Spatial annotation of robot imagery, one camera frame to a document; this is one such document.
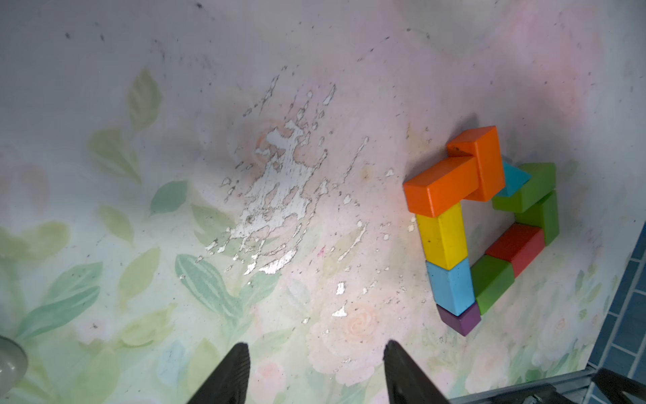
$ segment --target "floral tablecloth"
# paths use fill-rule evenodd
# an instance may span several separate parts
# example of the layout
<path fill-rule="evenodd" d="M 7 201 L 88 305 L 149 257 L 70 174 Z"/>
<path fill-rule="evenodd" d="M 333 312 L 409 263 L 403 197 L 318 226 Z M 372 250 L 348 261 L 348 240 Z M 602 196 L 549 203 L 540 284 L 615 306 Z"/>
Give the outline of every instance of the floral tablecloth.
<path fill-rule="evenodd" d="M 388 339 L 450 397 L 582 369 L 645 216 L 641 12 L 3 4 L 5 401 L 181 403 L 236 341 L 256 404 L 385 403 Z M 561 235 L 461 337 L 401 185 L 484 125 L 557 164 Z M 474 263 L 513 216 L 463 211 Z"/>

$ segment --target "blue block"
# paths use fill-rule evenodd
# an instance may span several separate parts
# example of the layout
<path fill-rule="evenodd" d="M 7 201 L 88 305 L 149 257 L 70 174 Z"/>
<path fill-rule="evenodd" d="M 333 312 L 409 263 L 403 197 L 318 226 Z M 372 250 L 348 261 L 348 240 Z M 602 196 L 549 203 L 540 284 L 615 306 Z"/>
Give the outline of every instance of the blue block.
<path fill-rule="evenodd" d="M 510 164 L 503 162 L 503 170 L 505 171 L 505 187 L 502 188 L 497 197 L 510 197 L 515 194 L 521 187 L 528 182 L 531 175 L 524 172 L 520 168 L 514 167 Z"/>
<path fill-rule="evenodd" d="M 450 271 L 426 261 L 426 270 L 435 302 L 446 311 L 461 315 L 475 303 L 469 258 L 462 260 Z"/>

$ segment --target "blue tile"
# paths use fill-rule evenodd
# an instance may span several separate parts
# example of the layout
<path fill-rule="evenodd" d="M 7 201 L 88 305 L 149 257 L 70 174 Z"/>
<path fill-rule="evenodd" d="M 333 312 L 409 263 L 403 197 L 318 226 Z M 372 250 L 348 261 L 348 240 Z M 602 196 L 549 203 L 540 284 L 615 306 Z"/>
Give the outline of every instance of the blue tile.
<path fill-rule="evenodd" d="M 610 338 L 610 333 L 612 333 L 612 328 L 614 327 L 614 323 L 616 321 L 617 317 L 614 317 L 613 315 L 606 316 L 606 320 L 601 326 L 601 331 L 599 332 L 597 342 L 594 343 L 594 348 L 592 349 L 592 353 L 590 354 L 589 362 L 593 365 L 599 365 L 599 360 L 601 359 L 603 350 L 608 343 L 608 338 Z"/>
<path fill-rule="evenodd" d="M 637 369 L 635 369 L 635 375 L 632 378 L 646 385 L 646 356 L 641 357 L 640 363 L 637 365 Z"/>
<path fill-rule="evenodd" d="M 637 352 L 646 334 L 646 296 L 633 293 L 613 343 Z"/>
<path fill-rule="evenodd" d="M 610 352 L 606 357 L 603 367 L 610 369 L 615 373 L 628 376 L 628 371 L 630 370 L 634 359 L 634 356 L 612 347 L 610 348 Z"/>
<path fill-rule="evenodd" d="M 604 393 L 599 390 L 599 387 L 594 386 L 594 389 L 592 389 L 592 393 L 594 394 L 595 397 L 597 397 L 599 400 L 601 400 L 602 403 L 610 403 L 610 400 L 608 397 L 604 395 Z"/>
<path fill-rule="evenodd" d="M 646 292 L 646 272 L 642 271 L 639 281 L 637 282 L 637 289 Z"/>
<path fill-rule="evenodd" d="M 632 258 L 641 259 L 644 255 L 644 250 L 646 250 L 646 223 L 644 223 L 644 227 L 641 228 L 641 234 L 637 240 L 635 250 L 632 252 Z"/>
<path fill-rule="evenodd" d="M 628 294 L 628 289 L 630 289 L 630 284 L 632 284 L 632 279 L 635 278 L 635 272 L 637 272 L 637 267 L 639 264 L 634 261 L 629 261 L 626 266 L 626 270 L 623 273 L 623 278 L 619 283 L 619 288 L 617 288 L 617 293 L 614 296 L 612 305 L 610 306 L 610 311 L 619 314 L 621 311 L 621 306 L 623 306 L 623 301 L 626 299 Z"/>

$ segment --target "rectangular block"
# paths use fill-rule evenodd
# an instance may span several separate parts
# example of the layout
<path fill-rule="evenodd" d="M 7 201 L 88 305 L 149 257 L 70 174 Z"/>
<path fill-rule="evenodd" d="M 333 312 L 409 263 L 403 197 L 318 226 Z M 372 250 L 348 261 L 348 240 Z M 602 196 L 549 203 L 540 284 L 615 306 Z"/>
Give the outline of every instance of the rectangular block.
<path fill-rule="evenodd" d="M 512 264 L 518 278 L 527 266 L 545 248 L 543 229 L 514 223 L 485 252 L 485 254 Z"/>
<path fill-rule="evenodd" d="M 519 167 L 532 178 L 510 197 L 493 197 L 494 209 L 522 213 L 541 200 L 556 187 L 556 165 L 554 163 L 531 163 Z"/>
<path fill-rule="evenodd" d="M 478 188 L 474 157 L 449 157 L 404 183 L 408 211 L 438 217 Z"/>
<path fill-rule="evenodd" d="M 473 156 L 478 168 L 478 189 L 464 199 L 488 202 L 505 187 L 503 159 L 495 126 L 469 129 L 446 144 L 452 157 Z"/>
<path fill-rule="evenodd" d="M 437 306 L 440 318 L 446 325 L 465 336 L 480 323 L 480 309 L 477 303 L 473 303 L 468 309 L 459 316 L 454 316 L 447 312 L 442 306 Z"/>
<path fill-rule="evenodd" d="M 483 255 L 471 267 L 471 279 L 474 283 L 475 301 L 483 315 L 514 283 L 514 269 L 505 260 Z"/>
<path fill-rule="evenodd" d="M 549 246 L 559 235 L 559 207 L 556 191 L 545 195 L 523 213 L 516 213 L 516 222 L 528 226 L 536 226 L 545 233 L 545 245 Z"/>
<path fill-rule="evenodd" d="M 469 259 L 464 259 L 450 271 L 427 261 L 426 270 L 439 306 L 453 315 L 461 315 L 475 303 Z"/>
<path fill-rule="evenodd" d="M 446 270 L 468 256 L 460 202 L 438 217 L 417 215 L 426 260 Z"/>
<path fill-rule="evenodd" d="M 520 168 L 514 167 L 506 162 L 503 162 L 503 169 L 505 170 L 505 187 L 496 194 L 499 197 L 512 196 L 532 178 L 531 175 Z"/>

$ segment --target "green leaf print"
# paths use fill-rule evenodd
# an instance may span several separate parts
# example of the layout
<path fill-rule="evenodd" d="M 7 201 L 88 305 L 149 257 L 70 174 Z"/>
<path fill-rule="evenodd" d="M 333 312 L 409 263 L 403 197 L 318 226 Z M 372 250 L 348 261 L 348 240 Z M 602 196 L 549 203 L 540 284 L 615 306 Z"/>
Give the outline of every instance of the green leaf print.
<path fill-rule="evenodd" d="M 119 279 L 119 298 L 122 308 L 126 307 L 128 300 L 150 286 L 160 264 L 160 253 L 159 247 L 153 247 L 132 260 L 125 268 Z"/>
<path fill-rule="evenodd" d="M 293 329 L 272 331 L 258 338 L 249 348 L 252 361 L 260 361 L 275 354 L 287 342 Z"/>
<path fill-rule="evenodd" d="M 117 387 L 121 365 L 117 355 L 104 348 L 83 369 L 70 391 L 72 404 L 102 404 Z"/>
<path fill-rule="evenodd" d="M 226 213 L 214 207 L 191 205 L 191 211 L 193 211 L 195 222 L 204 231 L 203 234 L 196 233 L 196 236 L 201 234 L 203 238 L 198 237 L 198 240 L 205 246 L 215 239 L 218 239 L 220 243 L 224 242 L 229 238 L 227 228 L 236 227 L 235 222 Z"/>
<path fill-rule="evenodd" d="M 126 240 L 130 245 L 133 244 L 134 234 L 128 216 L 119 209 L 108 205 L 99 207 L 99 216 L 110 233 Z"/>
<path fill-rule="evenodd" d="M 67 245 L 70 240 L 70 231 L 64 223 L 47 222 L 23 232 L 22 239 L 28 247 L 21 258 L 44 260 L 55 255 Z"/>
<path fill-rule="evenodd" d="M 163 341 L 172 331 L 172 326 L 166 326 L 176 307 L 177 305 L 172 303 L 164 310 L 144 315 L 131 322 L 121 331 L 119 339 L 124 345 L 133 348 Z"/>
<path fill-rule="evenodd" d="M 352 386 L 343 386 L 341 389 L 341 398 L 339 404 L 361 404 L 366 395 L 366 388 L 357 383 Z"/>
<path fill-rule="evenodd" d="M 576 282 L 574 283 L 574 293 L 579 293 L 581 287 L 583 287 L 583 277 L 585 274 L 583 271 L 579 271 L 579 275 L 576 276 Z"/>
<path fill-rule="evenodd" d="M 143 69 L 128 93 L 130 122 L 136 132 L 150 126 L 160 111 L 162 94 L 148 69 Z"/>
<path fill-rule="evenodd" d="M 26 241 L 14 237 L 4 227 L 0 227 L 0 259 L 17 259 L 24 257 L 29 249 Z"/>
<path fill-rule="evenodd" d="M 119 129 L 107 129 L 95 132 L 88 148 L 96 161 L 112 174 L 131 178 L 141 183 L 137 172 L 137 158 L 133 151 L 128 150 L 121 139 Z"/>
<path fill-rule="evenodd" d="M 220 353 L 215 346 L 208 339 L 202 339 L 195 349 L 186 371 L 186 385 L 191 394 L 200 388 L 213 369 L 218 366 L 220 360 Z"/>
<path fill-rule="evenodd" d="M 591 303 L 594 299 L 596 299 L 600 291 L 601 291 L 601 284 L 597 283 L 597 285 L 595 285 L 595 287 L 592 288 L 590 293 L 588 293 L 588 303 Z"/>
<path fill-rule="evenodd" d="M 151 201 L 151 215 L 156 213 L 170 213 L 186 202 L 187 181 L 171 181 L 162 185 Z"/>
<path fill-rule="evenodd" d="M 43 304 L 68 299 L 77 293 L 98 286 L 101 271 L 103 271 L 102 262 L 71 267 L 56 278 L 47 291 Z"/>
<path fill-rule="evenodd" d="M 279 273 L 268 275 L 264 272 L 256 272 L 240 290 L 240 295 L 238 296 L 240 302 L 246 309 L 249 309 L 271 295 L 279 279 Z"/>
<path fill-rule="evenodd" d="M 182 284 L 208 309 L 237 322 L 242 316 L 240 301 L 229 295 L 220 272 L 213 265 L 196 261 L 196 257 L 188 254 L 175 258 L 175 273 Z"/>
<path fill-rule="evenodd" d="M 27 314 L 18 328 L 18 339 L 28 339 L 69 323 L 94 304 L 99 287 L 93 286 L 66 299 L 40 306 Z"/>

